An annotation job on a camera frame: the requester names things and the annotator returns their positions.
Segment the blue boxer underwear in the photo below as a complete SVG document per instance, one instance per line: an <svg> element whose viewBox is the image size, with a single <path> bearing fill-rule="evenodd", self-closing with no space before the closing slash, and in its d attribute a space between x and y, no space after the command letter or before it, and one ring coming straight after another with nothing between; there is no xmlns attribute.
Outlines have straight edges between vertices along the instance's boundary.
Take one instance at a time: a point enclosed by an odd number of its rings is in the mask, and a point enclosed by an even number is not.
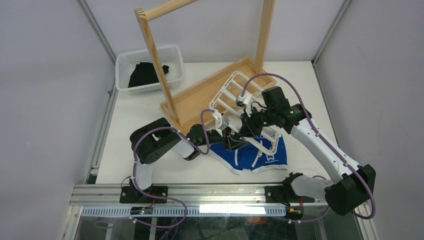
<svg viewBox="0 0 424 240"><path fill-rule="evenodd" d="M268 170L286 170L288 166L286 146L282 137L278 139L276 153L273 155L261 152L252 144L229 151L222 143L211 145L209 154L235 175L246 171L259 174Z"/></svg>

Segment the white plastic clip hanger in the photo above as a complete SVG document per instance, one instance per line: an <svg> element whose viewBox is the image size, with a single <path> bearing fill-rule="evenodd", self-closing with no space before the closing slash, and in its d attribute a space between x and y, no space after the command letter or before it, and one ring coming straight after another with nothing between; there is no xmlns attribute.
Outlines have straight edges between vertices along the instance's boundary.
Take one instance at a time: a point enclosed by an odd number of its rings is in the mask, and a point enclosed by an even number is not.
<svg viewBox="0 0 424 240"><path fill-rule="evenodd" d="M249 85L251 90L246 90L244 93L252 95L252 101L246 107L236 105L236 98L242 94L244 86L249 80L248 76L240 71L233 72L223 86L219 89L217 94L212 98L209 103L209 108L217 110L224 114L229 119L229 131L238 136L238 132L242 126L242 114L247 113L250 115L253 107L250 106L253 102L259 102L262 98L260 93L264 90L263 87L251 81ZM281 137L280 131L274 126L267 126L262 129L262 132L257 137L240 137L255 146L259 151L266 155L274 155L277 151L279 138Z"/></svg>

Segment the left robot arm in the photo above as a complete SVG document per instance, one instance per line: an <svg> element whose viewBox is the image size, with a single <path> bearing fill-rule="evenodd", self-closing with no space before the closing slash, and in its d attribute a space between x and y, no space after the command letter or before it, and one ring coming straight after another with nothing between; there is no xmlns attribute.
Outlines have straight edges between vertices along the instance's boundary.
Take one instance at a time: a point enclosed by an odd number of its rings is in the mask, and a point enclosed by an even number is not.
<svg viewBox="0 0 424 240"><path fill-rule="evenodd" d="M135 155L135 180L121 188L121 204L165 204L168 187L153 186L153 164L169 151L178 153L186 161L201 154L200 146L207 149L222 146L233 152L249 145L248 141L236 137L229 127L222 131L206 130L202 124L193 125L186 136L164 118L155 120L137 130L129 137Z"/></svg>

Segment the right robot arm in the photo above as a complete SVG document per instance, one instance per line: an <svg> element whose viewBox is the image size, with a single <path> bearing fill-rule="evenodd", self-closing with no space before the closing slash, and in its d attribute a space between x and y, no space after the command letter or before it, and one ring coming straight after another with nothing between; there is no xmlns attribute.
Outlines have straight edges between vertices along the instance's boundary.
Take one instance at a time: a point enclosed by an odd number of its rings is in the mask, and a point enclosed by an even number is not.
<svg viewBox="0 0 424 240"><path fill-rule="evenodd" d="M326 201L338 215L353 213L366 201L371 203L371 213L362 216L370 220L376 214L373 196L376 171L367 164L361 166L334 143L328 140L315 125L311 114L302 102L290 105L279 86L261 93L265 107L250 110L240 116L241 137L257 137L264 127L277 126L302 143L327 172L329 179L313 178L303 173L292 173L282 181L283 198L294 203L300 197Z"/></svg>

